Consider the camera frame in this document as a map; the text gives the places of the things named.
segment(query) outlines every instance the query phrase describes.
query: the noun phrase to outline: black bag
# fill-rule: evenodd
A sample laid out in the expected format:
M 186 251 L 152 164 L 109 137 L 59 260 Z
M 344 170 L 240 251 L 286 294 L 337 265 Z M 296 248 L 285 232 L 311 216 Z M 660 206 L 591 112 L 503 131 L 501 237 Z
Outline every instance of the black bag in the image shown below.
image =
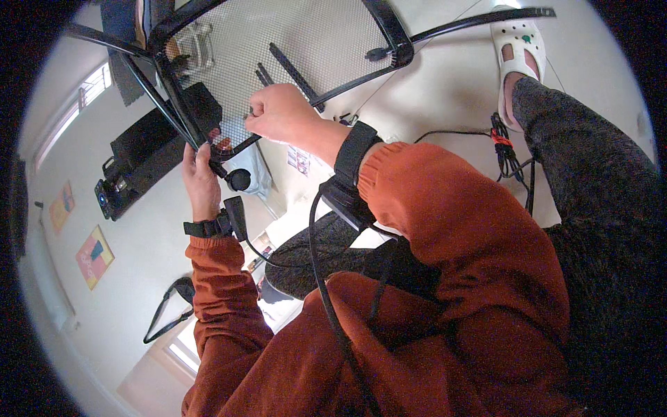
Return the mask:
M 172 285 L 170 285 L 169 289 L 166 291 L 164 297 L 162 297 L 162 301 L 160 302 L 160 305 L 157 307 L 157 311 L 153 315 L 153 319 L 151 320 L 151 325 L 148 327 L 148 331 L 146 332 L 146 336 L 143 337 L 143 343 L 148 344 L 158 337 L 162 336 L 164 333 L 167 333 L 171 329 L 174 328 L 178 323 L 187 320 L 188 317 L 192 316 L 192 313 L 195 312 L 194 308 L 186 313 L 181 314 L 178 319 L 172 321 L 168 325 L 164 326 L 162 329 L 158 330 L 157 333 L 152 335 L 150 338 L 148 337 L 148 334 L 151 332 L 153 327 L 155 326 L 155 322 L 157 319 L 160 317 L 160 314 L 162 314 L 162 309 L 165 305 L 165 303 L 168 301 L 168 299 L 171 297 L 171 291 L 176 289 L 178 294 L 183 297 L 185 301 L 190 303 L 192 306 L 192 298 L 195 296 L 195 286 L 192 284 L 192 279 L 190 277 L 182 277 L 176 280 Z

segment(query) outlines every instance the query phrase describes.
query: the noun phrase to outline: hand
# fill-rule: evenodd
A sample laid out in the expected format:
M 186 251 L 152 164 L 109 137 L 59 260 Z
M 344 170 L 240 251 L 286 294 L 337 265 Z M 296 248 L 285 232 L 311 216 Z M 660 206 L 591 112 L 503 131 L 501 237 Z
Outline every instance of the hand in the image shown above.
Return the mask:
M 250 97 L 250 105 L 253 114 L 245 120 L 248 131 L 294 145 L 334 166 L 340 145 L 350 129 L 322 119 L 296 86 L 269 85 Z
M 192 221 L 214 220 L 220 214 L 221 191 L 217 175 L 211 171 L 211 146 L 203 144 L 197 152 L 190 144 L 183 151 L 183 182 L 192 204 Z

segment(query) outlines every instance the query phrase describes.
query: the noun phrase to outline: orange sweater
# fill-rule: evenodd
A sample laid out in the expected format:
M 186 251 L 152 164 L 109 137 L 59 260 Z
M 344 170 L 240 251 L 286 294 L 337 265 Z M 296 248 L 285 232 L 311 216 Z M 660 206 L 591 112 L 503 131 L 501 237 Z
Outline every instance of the orange sweater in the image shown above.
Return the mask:
M 331 301 L 384 416 L 559 415 L 568 296 L 547 235 L 503 187 L 434 145 L 375 152 L 359 189 L 380 223 L 442 269 L 441 304 L 338 272 Z M 201 366 L 184 416 L 369 415 L 319 292 L 277 335 L 234 238 L 192 238 Z

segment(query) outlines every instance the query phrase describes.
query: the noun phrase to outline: ribbed cuff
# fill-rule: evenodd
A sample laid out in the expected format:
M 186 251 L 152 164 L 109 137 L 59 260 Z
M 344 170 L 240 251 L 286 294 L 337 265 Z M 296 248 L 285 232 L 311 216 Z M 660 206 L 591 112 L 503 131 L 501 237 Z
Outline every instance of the ribbed cuff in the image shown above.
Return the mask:
M 238 241 L 233 236 L 224 238 L 196 238 L 190 236 L 190 245 L 197 249 L 222 248 L 231 244 L 238 244 Z
M 378 171 L 385 161 L 408 146 L 410 146 L 409 143 L 394 142 L 379 148 L 368 157 L 366 163 L 359 171 L 359 183 L 357 184 L 359 194 L 364 201 L 368 201 L 371 191 L 375 188 L 376 180 L 378 179 Z

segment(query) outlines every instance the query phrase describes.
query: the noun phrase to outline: sweater sleeve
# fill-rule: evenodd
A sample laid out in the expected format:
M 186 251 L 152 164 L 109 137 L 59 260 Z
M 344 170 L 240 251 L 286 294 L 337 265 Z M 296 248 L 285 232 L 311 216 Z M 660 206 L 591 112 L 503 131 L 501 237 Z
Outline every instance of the sweater sleeve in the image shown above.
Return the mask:
M 358 187 L 381 224 L 441 269 L 442 320 L 509 308 L 564 342 L 569 303 L 556 252 L 504 187 L 439 146 L 400 142 L 370 156 Z
M 183 415 L 215 415 L 268 345 L 273 332 L 257 306 L 257 288 L 241 271 L 243 250 L 235 238 L 190 238 L 197 316 L 195 341 L 201 358 Z

